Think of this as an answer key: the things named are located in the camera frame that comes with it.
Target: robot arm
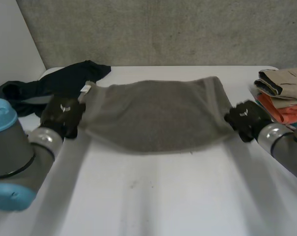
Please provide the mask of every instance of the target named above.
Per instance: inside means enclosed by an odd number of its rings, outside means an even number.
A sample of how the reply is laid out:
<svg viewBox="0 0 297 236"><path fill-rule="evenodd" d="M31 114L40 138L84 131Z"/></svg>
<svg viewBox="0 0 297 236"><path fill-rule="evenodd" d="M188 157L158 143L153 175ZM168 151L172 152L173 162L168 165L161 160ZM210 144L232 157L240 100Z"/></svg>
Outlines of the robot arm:
<svg viewBox="0 0 297 236"><path fill-rule="evenodd" d="M244 142L256 139L258 144L297 177L297 130L274 123L268 114L252 101L231 108L225 121L239 133Z"/></svg>
<svg viewBox="0 0 297 236"><path fill-rule="evenodd" d="M0 210L28 208L35 199L64 138L76 138L85 111L78 98L53 96L40 126L25 135L16 112L0 99Z"/></svg>

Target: concrete wall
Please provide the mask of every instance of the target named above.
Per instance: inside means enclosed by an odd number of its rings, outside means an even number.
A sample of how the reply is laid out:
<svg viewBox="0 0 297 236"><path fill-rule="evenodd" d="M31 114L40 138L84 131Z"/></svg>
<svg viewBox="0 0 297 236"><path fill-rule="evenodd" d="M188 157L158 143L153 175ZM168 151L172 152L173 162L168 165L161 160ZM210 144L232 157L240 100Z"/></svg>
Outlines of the concrete wall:
<svg viewBox="0 0 297 236"><path fill-rule="evenodd" d="M15 0L0 0L0 85L38 80L45 66Z"/></svg>
<svg viewBox="0 0 297 236"><path fill-rule="evenodd" d="M46 66L297 66L297 0L17 0Z"/></svg>

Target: white wall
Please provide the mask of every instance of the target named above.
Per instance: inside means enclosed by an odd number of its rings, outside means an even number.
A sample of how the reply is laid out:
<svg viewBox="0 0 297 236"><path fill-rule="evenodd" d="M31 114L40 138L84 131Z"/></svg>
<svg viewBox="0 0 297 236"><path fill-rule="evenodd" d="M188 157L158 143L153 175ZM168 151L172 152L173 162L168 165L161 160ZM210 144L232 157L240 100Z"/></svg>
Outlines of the white wall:
<svg viewBox="0 0 297 236"><path fill-rule="evenodd" d="M45 66L15 0L0 0L0 85L38 80Z"/></svg>

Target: stack of folded clothes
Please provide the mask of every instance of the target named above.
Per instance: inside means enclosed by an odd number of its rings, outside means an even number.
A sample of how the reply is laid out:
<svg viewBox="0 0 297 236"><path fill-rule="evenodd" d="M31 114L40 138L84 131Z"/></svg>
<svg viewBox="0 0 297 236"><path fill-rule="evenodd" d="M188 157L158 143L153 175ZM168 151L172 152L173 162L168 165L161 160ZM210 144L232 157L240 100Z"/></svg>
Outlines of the stack of folded clothes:
<svg viewBox="0 0 297 236"><path fill-rule="evenodd" d="M264 70L254 82L258 102L282 124L297 123L297 68Z"/></svg>

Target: towel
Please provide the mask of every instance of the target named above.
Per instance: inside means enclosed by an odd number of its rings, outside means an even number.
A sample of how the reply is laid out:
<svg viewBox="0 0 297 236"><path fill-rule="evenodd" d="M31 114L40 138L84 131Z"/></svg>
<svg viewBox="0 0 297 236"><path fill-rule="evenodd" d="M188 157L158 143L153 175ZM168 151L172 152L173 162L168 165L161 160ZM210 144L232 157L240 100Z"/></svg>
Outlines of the towel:
<svg viewBox="0 0 297 236"><path fill-rule="evenodd" d="M255 86L271 97L297 99L297 68L259 72Z"/></svg>
<svg viewBox="0 0 297 236"><path fill-rule="evenodd" d="M231 104L217 77L191 82L141 81L107 88L87 82L80 128L134 153L192 151L234 134Z"/></svg>
<svg viewBox="0 0 297 236"><path fill-rule="evenodd" d="M264 93L258 95L257 100L277 122L282 124L293 124L297 122L297 105L276 109L272 104L270 96Z"/></svg>

